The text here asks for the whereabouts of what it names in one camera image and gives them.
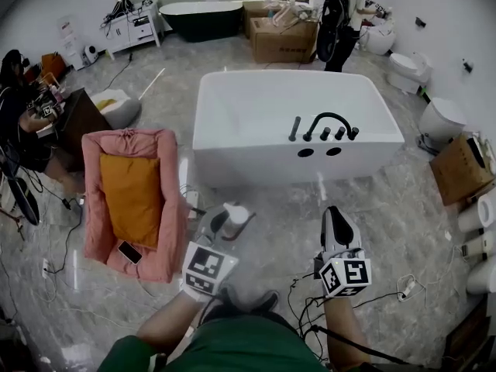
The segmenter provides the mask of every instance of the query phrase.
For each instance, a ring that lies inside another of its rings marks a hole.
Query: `gray tile floor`
[[[85,87],[93,95],[108,85],[127,60],[127,52],[115,61],[101,57],[91,67],[71,72],[67,84],[73,89]],[[452,257],[453,246],[463,242],[456,228],[456,212],[443,207],[429,169],[429,156],[415,146],[416,123],[425,103],[386,83],[387,64],[385,57],[354,51],[344,67],[375,83],[406,140],[390,164],[373,177],[326,182],[327,201],[321,199],[320,190],[313,184],[213,191],[201,186],[198,175],[191,183],[201,192],[201,207],[236,200],[257,213],[235,243],[218,247],[242,260],[230,279],[240,297],[248,301],[267,289],[278,290],[281,301],[277,311],[293,325],[296,320],[286,302],[289,285],[294,277],[311,270],[311,260],[319,250],[321,214],[331,204],[350,213],[372,260],[374,283],[353,299],[355,305],[395,292],[397,279],[406,274],[414,274],[423,284],[442,277],[441,282],[428,286],[427,294],[411,301],[400,303],[391,296],[356,310],[374,349],[412,363],[439,366],[446,334],[461,322],[477,299],[468,298],[465,292],[470,266],[458,253]],[[297,70],[298,66],[254,63],[250,45],[242,36],[187,44],[172,35],[161,48],[149,45],[134,49],[133,62],[112,88],[139,97],[165,69],[143,96],[143,110],[134,126],[172,129],[181,156],[191,156],[196,98],[204,74],[264,68]],[[320,71],[323,63],[301,65],[300,69]],[[58,185],[46,177],[42,179],[50,189],[61,193]],[[16,319],[38,346],[35,357],[50,360],[50,364],[42,363],[47,370],[96,370],[118,338],[135,332],[177,293],[177,282],[139,283],[86,260],[81,253],[84,225],[71,235],[64,271],[56,281],[42,279],[43,258],[51,260],[54,268],[60,267],[64,240],[78,222],[78,211],[65,210],[47,193],[36,194],[36,198],[42,224],[25,228],[24,243],[15,225],[0,217],[2,260],[11,276],[19,310]],[[0,285],[0,303],[12,315],[14,308],[4,274],[0,274]],[[305,298],[319,296],[321,290],[316,281],[299,281],[291,294],[295,311],[299,313]],[[319,310],[311,309],[311,315],[318,314]],[[310,336],[308,343],[319,351],[315,337]]]

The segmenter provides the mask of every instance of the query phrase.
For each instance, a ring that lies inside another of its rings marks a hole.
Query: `white shirt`
[[[365,0],[348,0],[348,2],[350,26],[353,28],[353,30],[360,31],[360,28],[362,27],[362,15],[357,12],[357,9],[365,8]]]

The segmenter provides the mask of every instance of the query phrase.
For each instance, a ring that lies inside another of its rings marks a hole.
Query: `dark pants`
[[[343,65],[353,52],[353,48],[360,38],[360,32],[347,26],[338,35],[338,43],[331,60],[325,65],[325,71],[342,72]]]
[[[235,317],[240,317],[241,315],[256,315],[257,317],[269,319],[273,322],[276,322],[277,324],[281,324],[282,326],[285,326],[286,328],[290,329],[292,332],[294,332],[295,335],[298,334],[296,332],[295,328],[293,328],[291,325],[289,325],[288,321],[286,321],[284,318],[282,318],[280,315],[278,315],[276,313],[273,313],[273,312],[245,313],[245,312],[239,310],[235,305],[230,304],[230,303],[224,303],[222,305],[215,306],[203,318],[203,321],[201,321],[201,325],[205,324],[206,322],[213,321],[215,319],[232,319]]]

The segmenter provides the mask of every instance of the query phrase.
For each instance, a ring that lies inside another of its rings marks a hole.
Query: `backpack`
[[[321,24],[330,29],[342,28],[350,23],[348,0],[325,0],[322,7]]]
[[[322,7],[319,34],[317,35],[317,55],[320,60],[329,62],[334,55],[338,31],[350,23],[350,2],[348,0],[325,0]]]

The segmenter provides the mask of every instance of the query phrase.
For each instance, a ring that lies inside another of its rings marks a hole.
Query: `orange cushion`
[[[100,154],[105,200],[115,236],[157,248],[164,200],[160,160]]]

